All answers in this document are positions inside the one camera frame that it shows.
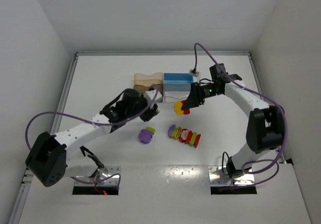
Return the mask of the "red lego piece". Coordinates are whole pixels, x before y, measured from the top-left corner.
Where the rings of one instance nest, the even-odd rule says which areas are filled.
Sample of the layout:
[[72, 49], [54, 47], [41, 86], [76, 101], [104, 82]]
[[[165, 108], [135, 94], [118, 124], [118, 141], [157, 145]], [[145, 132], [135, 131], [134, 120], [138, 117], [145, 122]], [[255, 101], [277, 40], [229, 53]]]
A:
[[188, 109], [184, 109], [183, 112], [184, 112], [183, 113], [184, 115], [188, 115], [188, 114], [190, 114], [190, 109], [189, 108]]

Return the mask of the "green lego brick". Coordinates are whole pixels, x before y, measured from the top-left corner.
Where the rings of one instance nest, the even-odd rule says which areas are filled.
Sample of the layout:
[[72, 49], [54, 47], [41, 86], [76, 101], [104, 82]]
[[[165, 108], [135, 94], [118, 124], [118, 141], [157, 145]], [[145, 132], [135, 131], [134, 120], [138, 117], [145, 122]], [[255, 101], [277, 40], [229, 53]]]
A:
[[152, 127], [146, 127], [145, 129], [146, 129], [147, 131], [150, 131], [150, 132], [152, 133], [152, 135], [155, 134], [155, 129], [154, 129], [154, 128], [152, 128]]

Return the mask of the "yellow lego piece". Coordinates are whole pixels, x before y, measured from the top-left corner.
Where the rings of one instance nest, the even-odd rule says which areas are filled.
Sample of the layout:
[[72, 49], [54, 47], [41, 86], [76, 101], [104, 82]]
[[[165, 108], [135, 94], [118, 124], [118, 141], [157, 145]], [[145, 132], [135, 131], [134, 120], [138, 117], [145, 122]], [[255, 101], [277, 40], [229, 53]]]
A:
[[184, 114], [184, 110], [182, 109], [183, 103], [181, 101], [177, 101], [174, 104], [174, 111], [176, 115], [181, 116]]

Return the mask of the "purple lego piece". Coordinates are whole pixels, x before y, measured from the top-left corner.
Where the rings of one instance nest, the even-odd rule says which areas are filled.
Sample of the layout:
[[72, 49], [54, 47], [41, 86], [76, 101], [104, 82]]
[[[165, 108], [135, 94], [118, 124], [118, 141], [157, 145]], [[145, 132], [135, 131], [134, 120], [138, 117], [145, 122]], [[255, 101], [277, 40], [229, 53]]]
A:
[[138, 138], [141, 143], [149, 144], [152, 140], [153, 132], [147, 129], [142, 129], [138, 135]]

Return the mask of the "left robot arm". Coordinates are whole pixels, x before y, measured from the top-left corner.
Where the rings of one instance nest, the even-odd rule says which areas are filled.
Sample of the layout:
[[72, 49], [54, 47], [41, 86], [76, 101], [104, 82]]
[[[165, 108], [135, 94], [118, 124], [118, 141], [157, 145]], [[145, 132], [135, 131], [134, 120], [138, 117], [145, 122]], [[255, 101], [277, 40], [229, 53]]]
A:
[[157, 102], [162, 97], [156, 89], [141, 94], [127, 88], [89, 120], [62, 113], [82, 123], [62, 132], [39, 134], [33, 145], [27, 145], [30, 150], [25, 160], [27, 168], [45, 187], [53, 186], [63, 177], [89, 185], [111, 179], [115, 175], [106, 171], [86, 144], [113, 133], [135, 118], [150, 121], [159, 113]]

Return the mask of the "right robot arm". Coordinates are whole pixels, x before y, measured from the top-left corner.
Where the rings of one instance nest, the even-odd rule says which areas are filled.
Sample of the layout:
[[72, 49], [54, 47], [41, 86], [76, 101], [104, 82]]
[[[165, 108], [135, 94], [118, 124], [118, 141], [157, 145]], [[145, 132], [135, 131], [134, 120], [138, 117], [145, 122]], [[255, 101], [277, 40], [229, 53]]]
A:
[[230, 178], [241, 176], [261, 156], [285, 143], [284, 113], [279, 107], [260, 99], [257, 92], [247, 89], [239, 75], [228, 74], [224, 64], [210, 67], [210, 74], [212, 81], [208, 84], [191, 83], [187, 99], [175, 103], [175, 113], [188, 114], [190, 109], [203, 105], [207, 98], [217, 95], [234, 101], [248, 117], [246, 143], [228, 158], [225, 169]]

